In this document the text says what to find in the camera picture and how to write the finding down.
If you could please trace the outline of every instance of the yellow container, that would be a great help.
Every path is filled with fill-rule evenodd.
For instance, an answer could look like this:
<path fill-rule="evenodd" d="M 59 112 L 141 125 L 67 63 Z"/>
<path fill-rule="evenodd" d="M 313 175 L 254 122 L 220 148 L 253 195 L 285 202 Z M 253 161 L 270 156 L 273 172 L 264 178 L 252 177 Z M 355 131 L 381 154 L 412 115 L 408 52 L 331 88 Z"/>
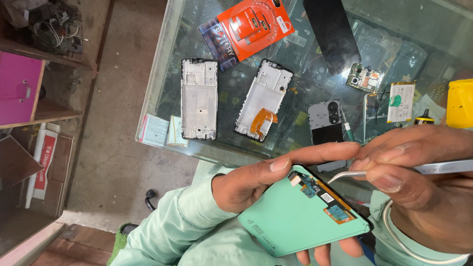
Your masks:
<path fill-rule="evenodd" d="M 449 84 L 447 125 L 454 128 L 473 127 L 473 80 L 457 80 Z"/>

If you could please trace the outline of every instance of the pink drawer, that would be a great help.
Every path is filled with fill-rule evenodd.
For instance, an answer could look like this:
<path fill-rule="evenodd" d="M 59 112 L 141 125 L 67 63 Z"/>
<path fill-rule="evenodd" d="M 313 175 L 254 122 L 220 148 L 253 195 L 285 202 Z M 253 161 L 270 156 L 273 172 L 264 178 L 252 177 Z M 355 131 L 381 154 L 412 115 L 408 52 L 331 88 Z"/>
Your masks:
<path fill-rule="evenodd" d="M 0 51 L 0 125 L 33 121 L 44 62 Z"/>

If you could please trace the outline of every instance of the screwdriver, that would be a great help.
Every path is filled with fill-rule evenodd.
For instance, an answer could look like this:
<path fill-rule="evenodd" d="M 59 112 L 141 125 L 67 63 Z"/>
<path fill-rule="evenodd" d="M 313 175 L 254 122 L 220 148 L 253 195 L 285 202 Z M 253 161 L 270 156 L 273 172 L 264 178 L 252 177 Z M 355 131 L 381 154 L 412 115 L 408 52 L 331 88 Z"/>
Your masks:
<path fill-rule="evenodd" d="M 345 123 L 343 125 L 345 126 L 345 130 L 347 131 L 348 139 L 351 142 L 355 142 L 355 138 L 353 137 L 353 134 L 351 133 L 350 124 L 348 123 L 347 118 L 345 117 L 345 113 L 343 112 L 342 108 L 340 108 L 340 112 L 342 113 L 343 119 L 345 120 Z"/>

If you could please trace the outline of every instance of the glass tabletop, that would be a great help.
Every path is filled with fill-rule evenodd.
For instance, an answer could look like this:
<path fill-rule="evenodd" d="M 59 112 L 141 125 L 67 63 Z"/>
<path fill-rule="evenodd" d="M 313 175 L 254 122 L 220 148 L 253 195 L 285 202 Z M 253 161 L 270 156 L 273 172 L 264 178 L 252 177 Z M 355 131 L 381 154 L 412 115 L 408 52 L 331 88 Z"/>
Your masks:
<path fill-rule="evenodd" d="M 180 61 L 212 58 L 197 26 L 232 7 L 238 0 L 170 0 L 149 78 L 137 139 L 147 114 L 170 121 L 181 116 Z M 313 33 L 305 31 L 302 0 L 282 1 L 297 30 L 236 66 L 219 74 L 217 138 L 189 141 L 187 147 L 164 149 L 226 166 L 243 166 L 311 145 L 307 106 L 334 98 L 341 106 L 356 141 L 375 137 L 398 124 L 365 119 L 366 92 L 346 86 L 349 71 L 332 77 Z M 385 72 L 382 92 L 392 82 L 416 81 L 414 114 L 432 102 L 446 107 L 448 83 L 472 76 L 473 13 L 446 0 L 343 0 L 364 66 Z M 268 58 L 295 76 L 264 143 L 233 132 L 259 63 Z"/>

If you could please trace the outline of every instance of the drawer handle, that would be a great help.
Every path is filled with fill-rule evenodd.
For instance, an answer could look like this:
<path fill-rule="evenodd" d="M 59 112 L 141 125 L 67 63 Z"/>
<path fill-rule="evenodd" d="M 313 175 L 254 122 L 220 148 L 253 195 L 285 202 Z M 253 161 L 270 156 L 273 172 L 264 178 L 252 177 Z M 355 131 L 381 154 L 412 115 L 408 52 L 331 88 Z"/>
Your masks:
<path fill-rule="evenodd" d="M 28 99 L 31 94 L 31 88 L 28 86 L 26 80 L 23 80 L 23 84 L 26 86 L 26 96 L 23 99 L 20 99 L 20 103 L 22 103 L 23 100 Z"/>

